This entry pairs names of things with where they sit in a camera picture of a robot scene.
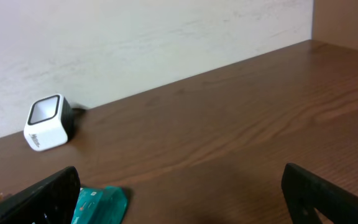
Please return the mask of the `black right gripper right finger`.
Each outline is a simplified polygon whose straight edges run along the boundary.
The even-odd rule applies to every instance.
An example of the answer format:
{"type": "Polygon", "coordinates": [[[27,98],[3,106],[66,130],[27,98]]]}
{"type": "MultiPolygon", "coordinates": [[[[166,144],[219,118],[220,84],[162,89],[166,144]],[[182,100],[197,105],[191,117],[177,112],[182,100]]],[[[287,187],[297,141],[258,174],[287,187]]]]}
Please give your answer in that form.
{"type": "Polygon", "coordinates": [[[358,196],[294,163],[286,164],[281,188],[293,223],[321,223],[318,212],[333,223],[358,223],[358,196]]]}

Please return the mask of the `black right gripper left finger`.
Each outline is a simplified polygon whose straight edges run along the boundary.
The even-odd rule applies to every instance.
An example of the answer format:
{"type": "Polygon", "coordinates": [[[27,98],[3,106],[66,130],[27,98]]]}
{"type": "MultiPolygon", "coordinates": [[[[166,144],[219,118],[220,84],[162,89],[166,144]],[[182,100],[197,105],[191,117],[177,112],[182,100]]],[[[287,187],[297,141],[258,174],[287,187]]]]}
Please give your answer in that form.
{"type": "Polygon", "coordinates": [[[0,202],[0,224],[70,224],[79,192],[77,170],[66,167],[0,202]]]}

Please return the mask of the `blue mouthwash bottle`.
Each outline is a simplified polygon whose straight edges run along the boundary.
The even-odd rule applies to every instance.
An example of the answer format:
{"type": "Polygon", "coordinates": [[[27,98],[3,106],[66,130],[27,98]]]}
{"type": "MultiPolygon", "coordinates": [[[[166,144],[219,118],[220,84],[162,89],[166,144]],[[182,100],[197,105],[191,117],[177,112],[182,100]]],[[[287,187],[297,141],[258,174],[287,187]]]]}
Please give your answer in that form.
{"type": "Polygon", "coordinates": [[[128,199],[120,187],[82,187],[71,224],[121,224],[128,199]]]}

